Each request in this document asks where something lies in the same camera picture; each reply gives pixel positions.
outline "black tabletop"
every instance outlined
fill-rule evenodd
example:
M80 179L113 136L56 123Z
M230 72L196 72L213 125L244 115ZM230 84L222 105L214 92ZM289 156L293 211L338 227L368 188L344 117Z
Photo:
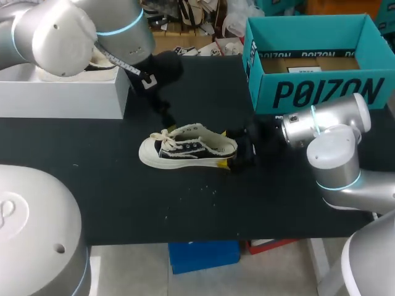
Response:
M185 73L161 90L178 126L200 122L222 132L253 114L239 57L185 57ZM372 112L359 147L363 168L395 171L395 124ZM160 116L130 96L124 120L0 119L0 163L43 170L76 198L88 243L349 236L370 221L320 197L304 149L270 170L158 170L138 158Z

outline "white shoe box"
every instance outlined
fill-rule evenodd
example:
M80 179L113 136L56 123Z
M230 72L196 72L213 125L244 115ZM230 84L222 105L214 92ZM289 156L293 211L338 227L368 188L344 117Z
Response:
M118 67L60 78L16 65L0 71L0 117L122 119L129 88Z

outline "white shoelace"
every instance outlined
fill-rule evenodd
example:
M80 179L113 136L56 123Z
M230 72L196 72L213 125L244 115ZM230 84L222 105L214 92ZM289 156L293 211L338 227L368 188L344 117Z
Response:
M169 136L167 129L163 129L160 134L152 133L149 137L157 141L162 141L162 149L169 151L169 150L182 149L183 146L177 145L177 142L174 140L174 137L177 136L178 134L179 133L175 133Z

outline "sneaker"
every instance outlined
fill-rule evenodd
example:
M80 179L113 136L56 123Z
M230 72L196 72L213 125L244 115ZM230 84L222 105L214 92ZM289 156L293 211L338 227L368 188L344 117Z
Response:
M153 133L139 149L140 160L154 168L223 167L236 156L237 143L213 133L200 123L177 128L171 133Z

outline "red box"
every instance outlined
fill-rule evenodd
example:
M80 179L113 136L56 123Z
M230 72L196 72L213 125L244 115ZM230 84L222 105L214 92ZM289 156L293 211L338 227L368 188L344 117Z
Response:
M267 242L266 244L262 245L257 245L257 246L251 246L251 241L247 240L246 241L246 247L251 253L251 255L255 255L258 253L262 253L267 250L275 249L278 247L281 247L282 245L287 245L292 242L296 242L299 239L280 239L280 240L273 240L271 242Z

